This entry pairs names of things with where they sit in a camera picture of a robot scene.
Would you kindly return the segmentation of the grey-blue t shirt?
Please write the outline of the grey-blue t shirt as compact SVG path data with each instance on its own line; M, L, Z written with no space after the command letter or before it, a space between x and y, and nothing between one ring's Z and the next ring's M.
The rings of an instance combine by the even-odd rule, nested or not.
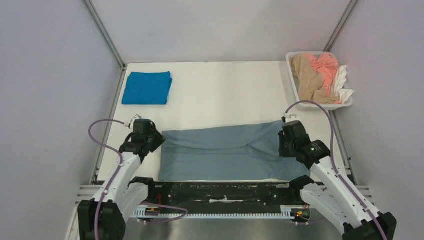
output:
M292 181L311 172L279 155L281 120L163 132L159 181Z

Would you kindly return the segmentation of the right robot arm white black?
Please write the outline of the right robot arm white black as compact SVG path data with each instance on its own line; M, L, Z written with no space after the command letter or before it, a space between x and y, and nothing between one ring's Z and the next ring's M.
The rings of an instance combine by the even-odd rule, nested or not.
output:
M309 176L300 176L289 183L293 203L315 208L344 240L394 239L397 220L393 214L382 213L371 203L336 166L331 150L321 140L310 140L300 121L283 123L278 135L280 156L295 158L326 187L323 190Z

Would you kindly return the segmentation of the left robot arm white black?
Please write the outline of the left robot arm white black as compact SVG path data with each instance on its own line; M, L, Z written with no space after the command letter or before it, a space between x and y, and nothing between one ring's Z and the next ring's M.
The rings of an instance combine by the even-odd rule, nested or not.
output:
M151 177L135 177L146 156L165 141L150 119L136 115L126 124L131 132L119 148L93 139L103 148L113 151L118 159L100 189L77 207L81 240L122 240L133 212L143 202L152 204L157 198L155 181Z

